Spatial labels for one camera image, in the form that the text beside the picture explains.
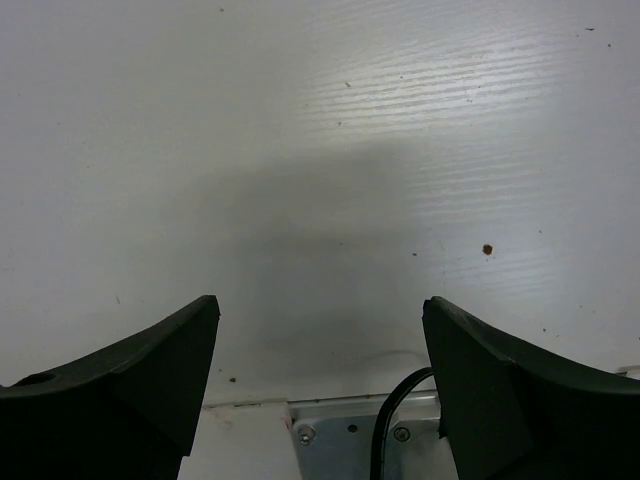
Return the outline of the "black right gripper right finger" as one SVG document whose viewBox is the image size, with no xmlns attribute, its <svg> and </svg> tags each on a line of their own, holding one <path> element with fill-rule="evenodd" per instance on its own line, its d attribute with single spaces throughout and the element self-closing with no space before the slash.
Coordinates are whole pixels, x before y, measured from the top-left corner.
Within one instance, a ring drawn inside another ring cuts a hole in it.
<svg viewBox="0 0 640 480">
<path fill-rule="evenodd" d="M 561 357 L 451 302 L 423 305 L 461 479 L 636 479 L 639 382 Z"/>
</svg>

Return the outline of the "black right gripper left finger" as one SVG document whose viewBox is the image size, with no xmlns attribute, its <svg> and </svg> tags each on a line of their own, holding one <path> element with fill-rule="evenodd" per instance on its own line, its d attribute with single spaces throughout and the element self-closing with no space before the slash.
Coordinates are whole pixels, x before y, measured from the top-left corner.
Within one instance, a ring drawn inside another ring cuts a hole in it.
<svg viewBox="0 0 640 480">
<path fill-rule="evenodd" d="M 205 295 L 2 387 L 2 478 L 177 478 L 194 444 L 218 323 L 218 301 Z"/>
</svg>

